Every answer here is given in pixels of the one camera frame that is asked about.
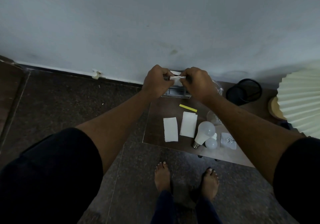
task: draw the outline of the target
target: black round object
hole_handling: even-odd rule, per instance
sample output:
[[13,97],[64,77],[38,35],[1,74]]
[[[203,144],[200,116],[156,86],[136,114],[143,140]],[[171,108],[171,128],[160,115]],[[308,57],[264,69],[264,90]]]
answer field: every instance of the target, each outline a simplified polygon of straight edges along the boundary
[[253,79],[246,78],[227,90],[226,99],[240,106],[258,100],[261,95],[261,85]]

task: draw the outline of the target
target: speckled floor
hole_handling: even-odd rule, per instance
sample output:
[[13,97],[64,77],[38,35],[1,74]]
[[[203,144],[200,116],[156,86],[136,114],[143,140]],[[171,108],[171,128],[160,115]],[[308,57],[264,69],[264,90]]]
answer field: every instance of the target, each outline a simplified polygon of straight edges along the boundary
[[[103,80],[30,71],[1,137],[0,168],[34,142],[112,109],[137,91]],[[216,170],[220,187],[214,206],[224,223],[296,223],[256,169],[142,143],[147,116],[148,109],[78,223],[150,223],[158,195],[154,167],[163,160],[180,189],[197,186],[207,167]],[[177,205],[177,222],[196,223],[194,211]]]

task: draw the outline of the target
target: forearm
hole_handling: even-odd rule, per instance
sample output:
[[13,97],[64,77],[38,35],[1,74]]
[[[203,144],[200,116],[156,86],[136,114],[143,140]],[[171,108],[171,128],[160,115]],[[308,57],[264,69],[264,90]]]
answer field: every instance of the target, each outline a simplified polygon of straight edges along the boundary
[[302,135],[249,113],[219,95],[204,104],[219,117],[252,164],[272,184],[283,152]]
[[150,102],[150,97],[141,91],[118,107],[77,126],[96,145],[104,172],[113,163],[126,142],[132,125]]

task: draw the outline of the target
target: person's right arm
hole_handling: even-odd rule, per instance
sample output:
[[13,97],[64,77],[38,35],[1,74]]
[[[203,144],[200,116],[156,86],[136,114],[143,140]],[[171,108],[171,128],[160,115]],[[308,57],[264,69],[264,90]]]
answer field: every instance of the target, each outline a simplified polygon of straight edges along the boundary
[[181,74],[186,75],[191,76],[192,83],[181,79],[184,87],[219,117],[252,164],[272,184],[280,157],[288,146],[303,136],[249,113],[220,96],[206,71],[192,67]]

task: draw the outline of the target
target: leg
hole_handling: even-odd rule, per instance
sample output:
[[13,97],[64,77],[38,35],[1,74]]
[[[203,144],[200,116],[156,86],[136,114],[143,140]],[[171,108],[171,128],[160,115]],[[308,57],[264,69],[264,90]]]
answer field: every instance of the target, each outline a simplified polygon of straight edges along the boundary
[[170,172],[164,161],[154,171],[155,185],[160,193],[151,224],[173,224],[175,219],[174,198],[170,188]]
[[195,207],[198,224],[222,224],[211,201],[218,192],[219,178],[215,171],[208,168],[202,180],[201,194]]

